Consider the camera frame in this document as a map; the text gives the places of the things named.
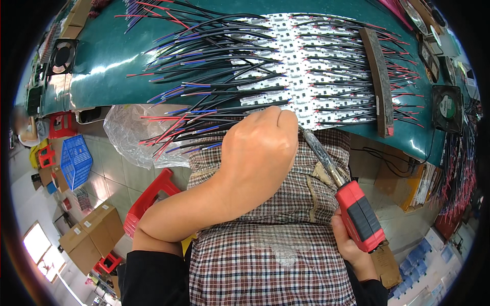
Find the red plastic stool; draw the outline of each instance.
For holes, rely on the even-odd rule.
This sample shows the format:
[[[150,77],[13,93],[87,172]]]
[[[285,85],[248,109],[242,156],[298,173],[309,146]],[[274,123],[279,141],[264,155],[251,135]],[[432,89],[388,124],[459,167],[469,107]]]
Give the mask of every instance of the red plastic stool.
[[[106,260],[111,262],[111,264],[109,266],[105,265]],[[100,261],[95,264],[94,270],[97,273],[102,274],[101,270],[100,270],[100,269],[102,269],[105,272],[107,272],[107,274],[109,274],[118,266],[118,264],[121,262],[121,260],[122,260],[122,258],[120,258],[120,257],[116,258],[114,255],[109,253],[109,255],[107,255],[106,258],[101,258]]]
[[[41,168],[50,167],[55,164],[54,150],[51,144],[48,144],[41,150],[37,151],[37,157],[39,158],[39,164],[41,165]]]
[[[136,200],[129,212],[127,213],[126,220],[124,221],[124,231],[131,238],[134,237],[134,231],[136,230],[136,225],[140,222],[141,217],[145,211],[153,205],[158,197],[158,192],[163,190],[169,196],[177,194],[180,192],[171,181],[172,170],[164,168],[162,173],[151,183],[150,186],[143,192],[143,194]]]
[[[75,121],[74,113],[56,113],[49,117],[49,121],[49,139],[76,135],[76,126],[73,126],[73,122]]]

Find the plastic bag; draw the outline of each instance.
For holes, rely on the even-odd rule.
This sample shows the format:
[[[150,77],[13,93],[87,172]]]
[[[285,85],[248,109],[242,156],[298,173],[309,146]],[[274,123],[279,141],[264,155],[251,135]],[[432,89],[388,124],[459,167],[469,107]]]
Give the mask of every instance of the plastic bag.
[[[182,105],[151,104],[113,105],[104,120],[104,130],[109,141],[128,162],[138,167],[151,169],[183,166],[189,167],[189,158],[177,151],[173,154],[163,153],[158,160],[152,156],[160,147],[139,145],[143,139],[152,138],[165,132],[174,121],[148,122],[141,116],[165,116],[165,112],[182,109]],[[184,142],[171,143],[166,150],[182,145]]]

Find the person sitting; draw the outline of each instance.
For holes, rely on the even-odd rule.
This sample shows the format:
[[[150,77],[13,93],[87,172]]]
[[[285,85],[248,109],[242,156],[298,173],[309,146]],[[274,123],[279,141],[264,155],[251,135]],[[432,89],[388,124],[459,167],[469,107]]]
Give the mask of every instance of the person sitting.
[[[24,146],[33,147],[49,136],[49,123],[42,119],[35,120],[34,117],[28,117],[27,110],[23,106],[14,107],[10,122],[12,131]]]

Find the black fan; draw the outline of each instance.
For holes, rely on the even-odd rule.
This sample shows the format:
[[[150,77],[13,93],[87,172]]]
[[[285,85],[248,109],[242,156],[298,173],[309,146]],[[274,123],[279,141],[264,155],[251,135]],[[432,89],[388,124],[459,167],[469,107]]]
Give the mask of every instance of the black fan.
[[[76,39],[57,39],[49,58],[46,75],[71,73],[77,46],[78,40]]]
[[[457,86],[432,86],[432,121],[438,130],[451,134],[463,131],[463,98]]]

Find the checkered shirt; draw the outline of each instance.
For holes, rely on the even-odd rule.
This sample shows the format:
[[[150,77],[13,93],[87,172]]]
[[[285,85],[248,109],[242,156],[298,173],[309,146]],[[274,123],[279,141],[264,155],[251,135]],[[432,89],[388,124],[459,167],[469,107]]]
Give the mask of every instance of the checkered shirt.
[[[349,173],[348,133],[326,129],[315,135]],[[192,305],[356,304],[330,226],[337,187],[314,175],[317,162],[300,139],[294,166],[271,199],[197,233],[189,271]],[[219,147],[191,154],[188,188],[209,179],[220,164]]]

